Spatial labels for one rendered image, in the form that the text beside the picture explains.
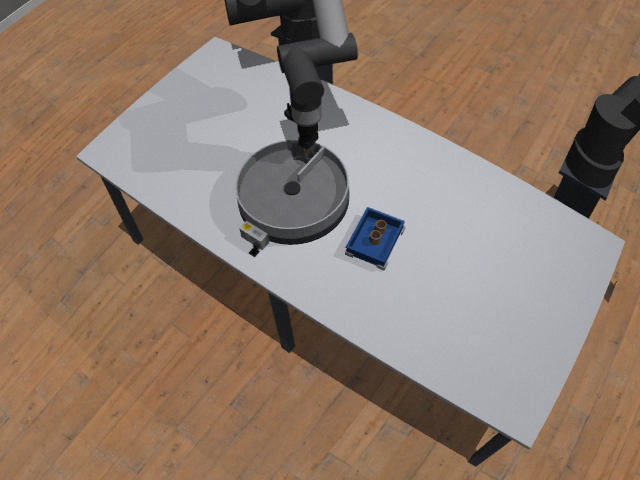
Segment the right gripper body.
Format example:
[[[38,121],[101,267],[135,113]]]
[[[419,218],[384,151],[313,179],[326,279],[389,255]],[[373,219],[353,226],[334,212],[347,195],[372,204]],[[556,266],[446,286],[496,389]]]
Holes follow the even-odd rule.
[[[322,116],[322,104],[314,111],[300,112],[287,103],[284,115],[297,124],[299,146],[309,149],[318,140],[318,122]]]

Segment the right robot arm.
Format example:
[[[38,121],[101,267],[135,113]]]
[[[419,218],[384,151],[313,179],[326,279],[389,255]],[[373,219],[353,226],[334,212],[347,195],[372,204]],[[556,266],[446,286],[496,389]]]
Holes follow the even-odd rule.
[[[315,67],[358,59],[342,0],[225,0],[226,4],[230,26],[280,16],[282,34],[300,41],[277,46],[291,106],[297,111],[311,112],[321,105],[324,87]]]

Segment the blue open tray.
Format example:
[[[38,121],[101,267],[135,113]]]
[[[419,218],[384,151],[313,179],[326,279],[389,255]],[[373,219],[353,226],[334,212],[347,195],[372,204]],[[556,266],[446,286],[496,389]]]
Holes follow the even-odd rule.
[[[373,245],[370,242],[370,234],[375,230],[376,222],[378,220],[386,222],[386,231],[384,234],[381,234],[380,243],[378,245]],[[405,221],[403,220],[367,207],[346,245],[347,252],[353,254],[356,258],[376,266],[378,264],[384,267],[402,231],[404,223]]]

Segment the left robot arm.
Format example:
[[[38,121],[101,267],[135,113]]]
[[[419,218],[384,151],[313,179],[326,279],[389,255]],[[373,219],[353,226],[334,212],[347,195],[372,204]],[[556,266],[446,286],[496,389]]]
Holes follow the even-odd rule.
[[[589,187],[609,186],[624,161],[625,146],[639,130],[640,74],[630,77],[613,94],[596,99],[585,128],[578,131],[568,153],[570,171]]]

